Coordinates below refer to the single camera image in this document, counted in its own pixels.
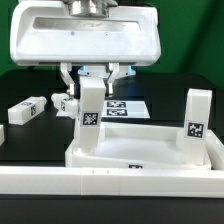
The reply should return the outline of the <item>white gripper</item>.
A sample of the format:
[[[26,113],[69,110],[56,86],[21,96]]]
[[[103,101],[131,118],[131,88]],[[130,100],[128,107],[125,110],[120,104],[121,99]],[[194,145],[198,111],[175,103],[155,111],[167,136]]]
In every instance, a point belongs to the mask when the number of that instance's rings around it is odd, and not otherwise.
[[[109,16],[73,16],[67,0],[22,0],[11,22],[10,55],[23,66],[60,64],[67,94],[75,95],[72,65],[106,64],[113,96],[119,64],[146,66],[161,55],[154,7],[115,6]]]

